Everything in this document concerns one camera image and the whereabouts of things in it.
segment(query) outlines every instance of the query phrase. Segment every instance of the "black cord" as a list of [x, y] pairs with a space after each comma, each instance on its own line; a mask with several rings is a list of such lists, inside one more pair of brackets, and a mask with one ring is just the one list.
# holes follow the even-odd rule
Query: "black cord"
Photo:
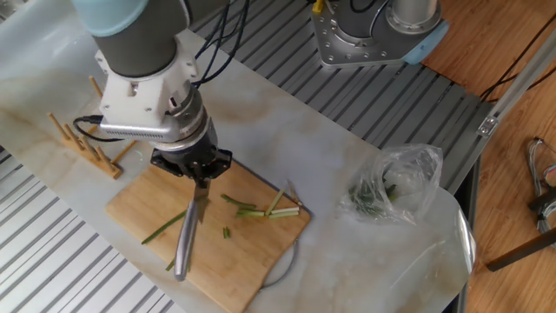
[[228, 10], [229, 10], [229, 5], [226, 5], [226, 7], [224, 8], [224, 11], [222, 13], [222, 21], [224, 21], [224, 23], [222, 24], [222, 27], [220, 28], [220, 35], [218, 36], [218, 41], [216, 42], [216, 48], [215, 48], [215, 51], [212, 54], [212, 57], [210, 58], [210, 62], [208, 63], [208, 66], [207, 66], [207, 69], [205, 70], [205, 73], [202, 75], [201, 81], [203, 81], [203, 80], [205, 80], [205, 78], [207, 78], [207, 75], [209, 74], [210, 69], [212, 68], [212, 64], [216, 60], [216, 55], [218, 54], [218, 50], [220, 49], [220, 46], [222, 45], [222, 38], [224, 37], [224, 31], [225, 31], [225, 28], [226, 28], [226, 21], [228, 19]]
[[90, 133], [83, 130], [81, 127], [79, 127], [79, 122], [93, 123], [93, 124], [98, 125], [98, 124], [101, 123], [102, 120], [103, 120], [103, 116], [101, 116], [101, 115], [78, 117], [75, 120], [73, 120], [73, 127], [75, 127], [76, 130], [79, 131], [83, 136], [85, 136], [87, 138], [90, 138], [90, 139], [93, 139], [93, 140], [97, 140], [98, 142], [101, 142], [101, 143], [113, 143], [113, 142], [116, 142], [116, 141], [122, 141], [123, 139], [121, 139], [121, 138], [99, 138], [99, 137], [91, 135]]
[[199, 58], [201, 56], [201, 54], [209, 48], [209, 44], [210, 41], [212, 40], [212, 38], [215, 36], [216, 32], [220, 29], [220, 24], [224, 23], [224, 25], [222, 26], [223, 28], [226, 27], [226, 19], [224, 18], [224, 14], [228, 15], [228, 10], [229, 10], [229, 5], [227, 4], [224, 9], [222, 9], [222, 14], [220, 15], [220, 18], [218, 19], [218, 23], [215, 25], [215, 27], [212, 29], [212, 31], [210, 32], [210, 34], [205, 38], [205, 43], [203, 44], [203, 46], [199, 49], [199, 51], [197, 52], [197, 54], [195, 55], [195, 59]]
[[[490, 96], [493, 91], [500, 85], [504, 84], [504, 83], [508, 83], [511, 82], [513, 79], [515, 79], [515, 77], [517, 77], [517, 75], [514, 75], [512, 77], [507, 78], [506, 80], [504, 79], [504, 77], [506, 77], [506, 75], [508, 75], [513, 68], [518, 64], [518, 62], [523, 58], [523, 56], [531, 49], [531, 47], [533, 46], [533, 44], [537, 41], [537, 39], [539, 39], [540, 35], [542, 35], [543, 32], [545, 32], [545, 30], [548, 28], [548, 26], [550, 26], [551, 23], [554, 22], [554, 20], [556, 20], [556, 14], [554, 14], [546, 23], [545, 25], [537, 32], [537, 34], [533, 37], [533, 39], [529, 42], [529, 44], [523, 49], [523, 51], [521, 51], [521, 54], [515, 59], [515, 61], [513, 61], [512, 65], [510, 65], [509, 68], [507, 68], [506, 72], [504, 72], [504, 74], [499, 78], [498, 82], [496, 82], [495, 84], [493, 84], [492, 86], [488, 87], [485, 91], [483, 91], [483, 93], [480, 95], [481, 96], [481, 102], [486, 101], [486, 99], [488, 98], [488, 96]], [[541, 83], [543, 80], [545, 80], [545, 78], [541, 78], [536, 84], [534, 84], [535, 86], [539, 83]]]
[[[554, 66], [554, 68], [551, 69], [548, 73], [546, 73], [543, 77], [539, 78], [538, 81], [532, 83], [531, 86], [529, 86], [529, 88], [527, 88], [527, 90], [531, 90], [531, 89], [537, 87], [540, 83], [544, 82], [548, 77], [550, 77], [552, 74], [554, 74], [554, 72], [556, 72], [556, 66]], [[498, 102], [499, 100], [500, 100], [499, 98], [496, 98], [496, 99], [490, 99], [490, 100], [486, 100], [486, 101], [487, 102]]]
[[[222, 38], [222, 41], [229, 39], [230, 37], [232, 37], [233, 35], [235, 35], [238, 31], [238, 26], [240, 25], [240, 23], [242, 22], [242, 16], [243, 16], [243, 10], [241, 15], [238, 17], [237, 22], [235, 23], [234, 28], [232, 29], [232, 31], [229, 32], [229, 34], [227, 34], [226, 36], [224, 36]], [[213, 44], [215, 44], [218, 41], [218, 38], [216, 38], [215, 40], [213, 40], [207, 47], [207, 49], [212, 46]]]
[[369, 9], [371, 9], [371, 7], [373, 7], [375, 2], [376, 2], [376, 0], [372, 0], [371, 3], [368, 6], [366, 6], [365, 8], [356, 9], [355, 5], [354, 5], [354, 0], [349, 0], [349, 7], [355, 13], [364, 13], [364, 12], [367, 12]]
[[226, 60], [226, 62], [220, 67], [220, 69], [218, 69], [210, 77], [206, 77], [204, 79], [201, 79], [200, 81], [195, 82], [194, 83], [195, 87], [199, 87], [200, 85], [202, 85], [204, 83], [208, 83], [211, 80], [213, 80], [215, 77], [220, 75], [228, 67], [228, 65], [232, 62], [232, 59], [234, 58], [235, 53], [240, 48], [240, 44], [241, 44], [241, 41], [242, 41], [243, 30], [245, 29], [245, 24], [247, 23], [248, 11], [249, 11], [249, 0], [245, 0], [245, 4], [243, 5], [243, 13], [241, 15], [242, 19], [241, 19], [240, 28], [238, 30], [237, 37], [235, 39], [234, 48], [228, 54], [228, 60]]

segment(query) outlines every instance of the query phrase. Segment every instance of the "knife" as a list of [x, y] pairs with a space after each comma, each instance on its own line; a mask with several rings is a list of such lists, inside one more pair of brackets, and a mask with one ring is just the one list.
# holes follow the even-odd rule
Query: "knife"
[[180, 236], [177, 241], [177, 249], [175, 250], [174, 277], [178, 282], [184, 281], [187, 275], [191, 263], [197, 222], [202, 224], [205, 209], [209, 202], [209, 189], [210, 181], [206, 181], [204, 186], [196, 184], [193, 200], [189, 202], [188, 211], [183, 221], [182, 231], [180, 231]]

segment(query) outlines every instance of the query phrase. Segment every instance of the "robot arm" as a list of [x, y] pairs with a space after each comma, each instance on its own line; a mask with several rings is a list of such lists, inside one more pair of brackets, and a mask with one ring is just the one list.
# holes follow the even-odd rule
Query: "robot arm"
[[72, 0], [108, 80], [100, 129], [149, 141], [151, 162], [203, 185], [229, 167], [199, 91], [195, 58], [176, 35], [226, 0]]

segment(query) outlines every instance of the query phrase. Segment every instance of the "white marble surface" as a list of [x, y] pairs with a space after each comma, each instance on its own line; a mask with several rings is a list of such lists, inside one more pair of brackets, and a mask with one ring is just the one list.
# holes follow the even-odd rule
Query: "white marble surface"
[[[188, 31], [181, 39], [191, 51], [202, 45]], [[98, 105], [87, 78], [103, 82], [95, 52], [65, 0], [36, 1], [3, 23], [0, 144], [187, 312], [221, 313], [190, 283], [176, 282], [162, 260], [104, 213], [106, 203], [148, 165], [152, 148], [136, 145], [121, 161], [124, 174], [113, 181], [58, 142], [47, 112], [69, 121]], [[201, 69], [206, 62], [200, 60]], [[335, 204], [348, 179], [379, 153], [375, 147], [236, 61], [201, 93], [220, 145], [279, 188], [291, 180], [313, 214], [294, 270], [262, 291], [248, 312], [435, 312], [459, 292], [467, 267], [453, 199], [444, 197], [429, 211], [434, 228], [337, 217]], [[107, 153], [113, 156], [124, 144], [112, 144]], [[453, 222], [439, 225], [446, 220]], [[290, 254], [270, 280], [285, 269]]]

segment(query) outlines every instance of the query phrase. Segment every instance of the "clear plastic bag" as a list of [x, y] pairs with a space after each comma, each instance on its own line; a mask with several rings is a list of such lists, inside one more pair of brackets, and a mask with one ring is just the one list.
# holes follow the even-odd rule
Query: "clear plastic bag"
[[363, 221], [418, 223], [440, 182], [442, 150], [427, 144], [388, 147], [352, 178], [340, 207]]

